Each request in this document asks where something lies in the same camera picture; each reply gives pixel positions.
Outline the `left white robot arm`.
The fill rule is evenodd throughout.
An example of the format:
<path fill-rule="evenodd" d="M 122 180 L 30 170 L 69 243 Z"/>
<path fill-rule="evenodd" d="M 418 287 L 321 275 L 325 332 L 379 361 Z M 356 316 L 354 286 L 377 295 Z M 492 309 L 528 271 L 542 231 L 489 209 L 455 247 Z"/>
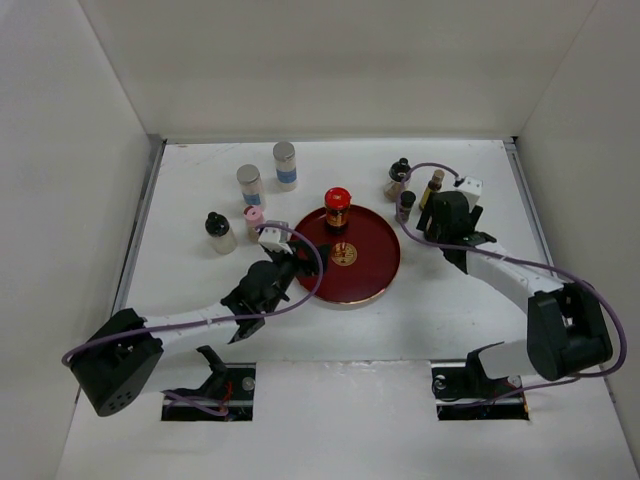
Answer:
<path fill-rule="evenodd" d="M 266 248 L 267 259 L 253 263 L 220 302 L 174 317 L 151 318 L 126 308 L 114 314 L 88 341 L 64 358 L 96 414 L 114 415 L 147 390 L 159 390 L 171 404 L 225 417 L 233 391 L 228 365 L 218 350 L 244 341 L 280 314 L 295 277 L 322 282 L 331 247 L 302 239 Z M 191 387 L 158 380 L 161 361 L 196 352 L 205 364 L 190 375 Z"/>

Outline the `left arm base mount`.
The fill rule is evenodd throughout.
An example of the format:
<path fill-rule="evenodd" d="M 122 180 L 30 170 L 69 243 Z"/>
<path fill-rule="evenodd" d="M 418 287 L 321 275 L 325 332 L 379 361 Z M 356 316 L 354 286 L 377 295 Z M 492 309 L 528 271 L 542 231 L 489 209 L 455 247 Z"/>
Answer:
<path fill-rule="evenodd" d="M 253 420 L 257 365 L 225 363 L 210 346 L 196 349 L 210 373 L 198 388 L 164 393 L 165 422 L 249 422 Z"/>

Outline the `red lid sauce jar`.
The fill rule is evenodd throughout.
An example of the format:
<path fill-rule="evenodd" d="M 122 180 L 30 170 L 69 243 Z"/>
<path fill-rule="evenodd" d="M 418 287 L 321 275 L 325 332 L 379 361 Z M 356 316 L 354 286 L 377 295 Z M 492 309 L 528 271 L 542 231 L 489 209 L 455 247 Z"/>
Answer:
<path fill-rule="evenodd" d="M 345 231 L 349 222 L 352 196 L 343 187 L 332 187 L 324 196 L 326 228 L 333 234 Z"/>

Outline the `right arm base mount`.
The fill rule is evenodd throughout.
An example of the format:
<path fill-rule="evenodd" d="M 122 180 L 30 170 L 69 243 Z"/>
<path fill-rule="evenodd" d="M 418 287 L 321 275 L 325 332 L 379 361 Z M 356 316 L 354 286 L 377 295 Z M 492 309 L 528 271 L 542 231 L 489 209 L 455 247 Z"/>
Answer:
<path fill-rule="evenodd" d="M 440 421 L 529 420 L 519 375 L 489 378 L 472 352 L 465 359 L 431 362 L 431 390 Z"/>

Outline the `silver lid blue label jar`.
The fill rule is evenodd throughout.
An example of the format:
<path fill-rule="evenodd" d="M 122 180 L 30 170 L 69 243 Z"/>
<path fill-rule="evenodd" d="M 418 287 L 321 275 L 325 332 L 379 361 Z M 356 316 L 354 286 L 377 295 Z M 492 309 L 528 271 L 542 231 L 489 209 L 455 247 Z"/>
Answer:
<path fill-rule="evenodd" d="M 280 141 L 273 147 L 276 179 L 283 191 L 292 191 L 297 186 L 295 147 L 290 142 Z"/>

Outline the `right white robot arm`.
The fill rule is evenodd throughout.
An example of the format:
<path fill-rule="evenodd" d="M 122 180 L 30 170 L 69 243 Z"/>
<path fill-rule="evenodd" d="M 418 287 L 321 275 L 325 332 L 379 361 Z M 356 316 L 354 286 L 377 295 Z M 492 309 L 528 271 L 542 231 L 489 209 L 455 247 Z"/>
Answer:
<path fill-rule="evenodd" d="M 481 206 L 458 190 L 434 193 L 417 228 L 450 264 L 518 307 L 526 334 L 471 351 L 461 367 L 434 367 L 437 397 L 488 398 L 511 376 L 559 382 L 609 361 L 613 346 L 593 287 L 547 265 L 510 257 L 493 236 L 477 230 L 481 214 Z"/>

